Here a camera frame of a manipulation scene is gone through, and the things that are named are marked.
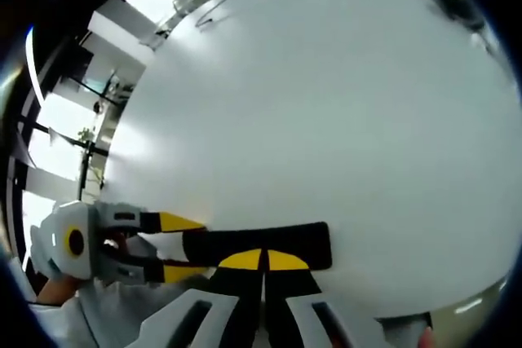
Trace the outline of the person's right hand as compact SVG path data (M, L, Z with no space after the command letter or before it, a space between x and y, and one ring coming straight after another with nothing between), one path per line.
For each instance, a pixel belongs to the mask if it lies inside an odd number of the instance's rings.
M426 327L418 340L417 348L435 348L436 341L431 327Z

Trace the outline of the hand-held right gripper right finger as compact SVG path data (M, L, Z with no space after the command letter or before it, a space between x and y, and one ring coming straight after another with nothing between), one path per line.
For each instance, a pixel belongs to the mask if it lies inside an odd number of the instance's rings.
M308 264L267 251L265 328L272 347L389 347L383 327L321 290Z

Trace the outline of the person's left hand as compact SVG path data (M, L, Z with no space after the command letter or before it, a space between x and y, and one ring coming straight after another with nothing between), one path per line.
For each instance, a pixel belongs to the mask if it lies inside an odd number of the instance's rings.
M42 305L62 306L75 295L82 284L82 280L69 275L62 275L57 280L48 280L37 295L36 302Z

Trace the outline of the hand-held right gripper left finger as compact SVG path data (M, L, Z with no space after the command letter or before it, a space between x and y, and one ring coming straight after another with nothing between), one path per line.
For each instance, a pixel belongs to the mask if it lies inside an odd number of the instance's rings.
M251 347L259 326L263 250L225 258L204 289L189 289L141 325L139 347Z

